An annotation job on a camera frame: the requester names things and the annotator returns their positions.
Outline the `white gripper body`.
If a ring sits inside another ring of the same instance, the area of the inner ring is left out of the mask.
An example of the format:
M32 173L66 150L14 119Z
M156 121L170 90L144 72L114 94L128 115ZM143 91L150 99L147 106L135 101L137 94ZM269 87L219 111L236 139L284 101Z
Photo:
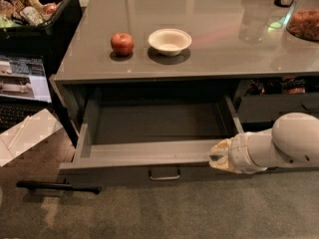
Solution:
M250 156L248 150L250 136L251 132L239 133L231 140L228 162L236 173L253 174L265 170L265 167L258 166Z

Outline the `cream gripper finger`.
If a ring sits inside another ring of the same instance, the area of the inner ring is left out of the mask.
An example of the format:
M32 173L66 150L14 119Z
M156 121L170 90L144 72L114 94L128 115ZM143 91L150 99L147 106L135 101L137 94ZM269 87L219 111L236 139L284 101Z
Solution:
M224 155L219 155L219 154L210 156L209 165L212 168L219 169L219 170L231 169L231 166L229 165L229 162L228 162L228 157Z
M232 139L231 138L226 138L220 141L218 144L214 145L210 149L210 154L211 155L216 155L216 156L225 156L228 155L230 147L231 147Z

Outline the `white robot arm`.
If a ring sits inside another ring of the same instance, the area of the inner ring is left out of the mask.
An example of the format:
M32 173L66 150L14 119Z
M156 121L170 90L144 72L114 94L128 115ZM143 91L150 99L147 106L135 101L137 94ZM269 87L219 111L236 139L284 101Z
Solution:
M211 148L209 165L252 174L268 168L319 166L319 119L303 114L281 116L270 129L238 133Z

